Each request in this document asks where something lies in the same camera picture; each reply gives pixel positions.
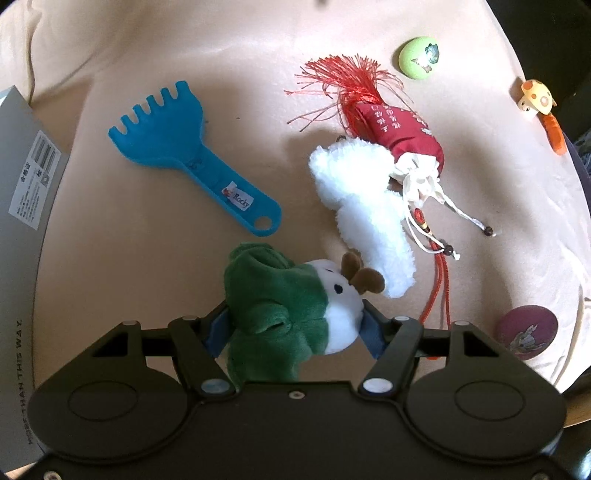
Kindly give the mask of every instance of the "gray box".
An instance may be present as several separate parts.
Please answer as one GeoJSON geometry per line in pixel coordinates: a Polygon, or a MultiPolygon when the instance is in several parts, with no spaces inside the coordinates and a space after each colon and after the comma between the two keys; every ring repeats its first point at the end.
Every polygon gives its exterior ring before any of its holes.
{"type": "Polygon", "coordinates": [[[41,247],[69,156],[16,87],[0,92],[0,470],[39,459],[27,420],[33,302],[41,247]]]}

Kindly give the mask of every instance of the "brown antler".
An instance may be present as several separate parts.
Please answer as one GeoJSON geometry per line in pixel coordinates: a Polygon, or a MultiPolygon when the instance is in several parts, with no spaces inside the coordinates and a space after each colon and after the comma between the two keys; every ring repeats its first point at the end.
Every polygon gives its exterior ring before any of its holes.
{"type": "Polygon", "coordinates": [[[357,255],[353,252],[347,252],[343,255],[343,258],[340,261],[340,274],[349,280],[349,283],[360,268],[361,259],[357,255]]]}
{"type": "Polygon", "coordinates": [[[349,280],[349,285],[353,285],[359,295],[363,295],[367,291],[381,293],[386,286],[382,274],[373,268],[361,268],[349,280]]]}

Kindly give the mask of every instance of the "rubber ball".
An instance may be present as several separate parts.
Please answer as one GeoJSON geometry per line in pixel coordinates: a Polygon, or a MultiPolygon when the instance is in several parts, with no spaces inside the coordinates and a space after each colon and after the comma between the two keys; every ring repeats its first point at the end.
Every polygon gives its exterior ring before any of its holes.
{"type": "Polygon", "coordinates": [[[429,77],[439,63],[439,45],[431,37],[418,37],[400,51],[398,65],[408,77],[421,80],[429,77]]]}
{"type": "Polygon", "coordinates": [[[524,305],[496,324],[495,338],[520,360],[529,360],[546,350],[557,332],[554,313],[539,305],[524,305]]]}

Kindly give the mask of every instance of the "green plush toy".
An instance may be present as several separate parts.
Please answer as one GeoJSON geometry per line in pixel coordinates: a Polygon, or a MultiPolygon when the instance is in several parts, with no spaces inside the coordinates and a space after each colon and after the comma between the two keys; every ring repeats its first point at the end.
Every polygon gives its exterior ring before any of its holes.
{"type": "Polygon", "coordinates": [[[357,338],[361,294],[384,279],[354,253],[341,268],[329,260],[295,265],[267,244],[245,243],[230,255],[226,302],[236,330],[230,339],[232,381],[297,381],[300,363],[334,353],[357,338]]]}

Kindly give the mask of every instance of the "barcode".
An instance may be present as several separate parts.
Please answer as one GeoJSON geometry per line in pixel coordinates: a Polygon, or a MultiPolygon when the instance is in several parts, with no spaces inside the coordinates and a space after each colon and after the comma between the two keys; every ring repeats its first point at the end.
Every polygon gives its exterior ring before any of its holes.
{"type": "Polygon", "coordinates": [[[39,131],[29,154],[30,160],[33,160],[45,172],[50,172],[57,154],[56,146],[51,143],[43,132],[39,131]]]}

